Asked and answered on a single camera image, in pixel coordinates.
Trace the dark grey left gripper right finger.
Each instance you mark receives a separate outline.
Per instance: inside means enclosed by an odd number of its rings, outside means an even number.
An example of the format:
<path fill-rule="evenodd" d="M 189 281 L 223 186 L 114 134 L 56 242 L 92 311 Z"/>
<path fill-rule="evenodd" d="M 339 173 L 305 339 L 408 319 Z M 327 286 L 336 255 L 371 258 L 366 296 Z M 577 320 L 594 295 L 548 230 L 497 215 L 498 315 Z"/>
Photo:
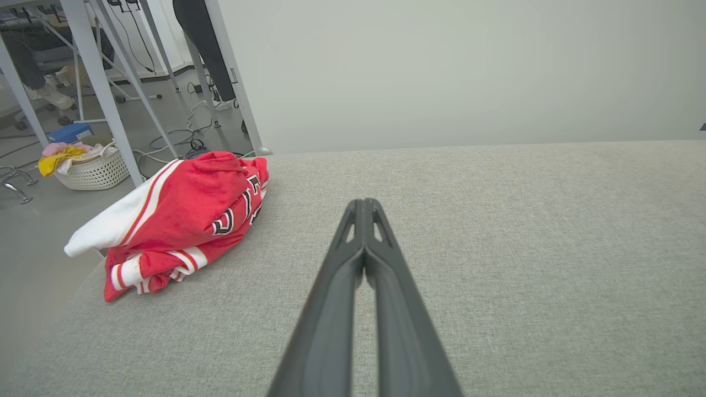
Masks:
<path fill-rule="evenodd" d="M 381 396 L 461 396 L 451 362 L 376 199 L 364 200 L 364 268 L 375 291 Z"/>

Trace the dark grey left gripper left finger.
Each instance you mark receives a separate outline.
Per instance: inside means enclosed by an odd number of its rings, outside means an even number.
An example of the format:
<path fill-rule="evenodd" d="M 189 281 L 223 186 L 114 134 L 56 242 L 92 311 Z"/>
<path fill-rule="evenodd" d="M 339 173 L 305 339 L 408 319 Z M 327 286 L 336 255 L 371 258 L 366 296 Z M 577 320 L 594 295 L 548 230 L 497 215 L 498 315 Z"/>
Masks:
<path fill-rule="evenodd" d="M 268 390 L 350 396 L 355 291 L 363 269 L 362 201 L 346 207 Z"/>

